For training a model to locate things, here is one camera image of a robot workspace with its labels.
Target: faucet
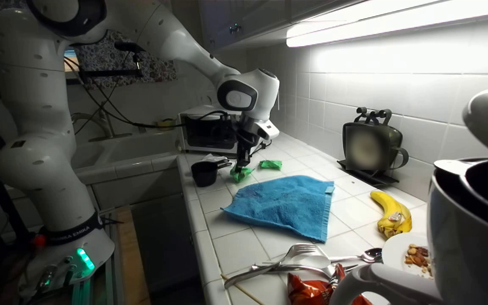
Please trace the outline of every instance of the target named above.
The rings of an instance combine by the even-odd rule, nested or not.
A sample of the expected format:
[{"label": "faucet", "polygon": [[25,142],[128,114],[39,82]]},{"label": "faucet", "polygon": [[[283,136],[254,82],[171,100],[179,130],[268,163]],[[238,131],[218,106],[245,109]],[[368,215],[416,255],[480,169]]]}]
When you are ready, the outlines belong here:
[{"label": "faucet", "polygon": [[132,133],[122,133],[121,135],[116,135],[114,133],[114,129],[112,128],[112,124],[108,119],[108,116],[105,114],[104,110],[101,110],[99,114],[100,117],[91,116],[91,114],[84,114],[83,112],[75,112],[74,114],[71,114],[71,121],[74,125],[74,123],[76,123],[80,119],[89,119],[93,123],[97,124],[97,126],[101,127],[101,129],[103,129],[103,132],[105,133],[104,137],[97,137],[89,139],[88,141],[102,141],[106,139],[127,137],[132,135]]}]

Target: green sponge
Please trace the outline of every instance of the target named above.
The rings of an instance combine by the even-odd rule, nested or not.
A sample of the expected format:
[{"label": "green sponge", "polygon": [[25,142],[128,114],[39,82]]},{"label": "green sponge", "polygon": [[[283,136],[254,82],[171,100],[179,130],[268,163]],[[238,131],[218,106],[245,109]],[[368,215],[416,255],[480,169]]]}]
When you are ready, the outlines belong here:
[{"label": "green sponge", "polygon": [[281,161],[263,160],[263,161],[259,162],[259,166],[261,168],[281,169]]},{"label": "green sponge", "polygon": [[254,168],[247,168],[243,167],[241,168],[240,172],[235,172],[236,164],[235,166],[231,169],[229,174],[233,177],[236,183],[241,182],[244,180],[247,176],[249,176],[255,169]]}]

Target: cabinet handle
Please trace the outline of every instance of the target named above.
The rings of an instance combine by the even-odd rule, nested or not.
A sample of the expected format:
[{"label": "cabinet handle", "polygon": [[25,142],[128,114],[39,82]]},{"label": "cabinet handle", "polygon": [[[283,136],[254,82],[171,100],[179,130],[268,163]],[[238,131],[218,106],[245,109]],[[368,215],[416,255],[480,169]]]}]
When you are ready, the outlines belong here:
[{"label": "cabinet handle", "polygon": [[235,23],[235,25],[231,25],[229,27],[229,33],[235,33],[235,32],[240,32],[240,30],[242,29],[242,26],[238,25],[238,23]]}]

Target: black cup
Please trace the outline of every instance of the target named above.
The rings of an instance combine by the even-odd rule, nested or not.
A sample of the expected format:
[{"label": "black cup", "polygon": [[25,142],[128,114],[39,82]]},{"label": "black cup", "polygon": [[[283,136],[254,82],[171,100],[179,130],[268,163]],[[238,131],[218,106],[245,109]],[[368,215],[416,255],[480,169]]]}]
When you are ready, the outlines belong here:
[{"label": "black cup", "polygon": [[216,182],[218,168],[230,166],[228,160],[219,162],[201,161],[191,166],[191,175],[198,187],[207,187]]}]

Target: floral curtain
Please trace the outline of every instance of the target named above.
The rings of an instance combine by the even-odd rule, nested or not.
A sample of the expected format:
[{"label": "floral curtain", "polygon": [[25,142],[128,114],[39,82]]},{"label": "floral curtain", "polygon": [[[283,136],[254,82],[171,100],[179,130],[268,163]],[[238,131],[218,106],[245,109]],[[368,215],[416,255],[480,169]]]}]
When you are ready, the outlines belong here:
[{"label": "floral curtain", "polygon": [[[167,8],[171,8],[170,0],[158,1]],[[4,8],[27,8],[27,4],[25,4],[25,0],[0,0],[0,10]],[[125,62],[123,61],[127,52],[114,48],[114,42],[117,41],[130,42],[121,33],[109,30],[107,35],[98,43],[87,46],[75,46],[74,49],[81,68],[85,71],[136,68],[131,55],[128,56]],[[143,77],[96,78],[97,83],[101,87],[107,88],[114,85],[122,86],[137,82],[150,83],[176,80],[176,69],[172,61],[154,58],[146,52],[142,52],[139,56],[141,58]],[[92,86],[91,81],[87,85],[91,89],[96,88]]]}]

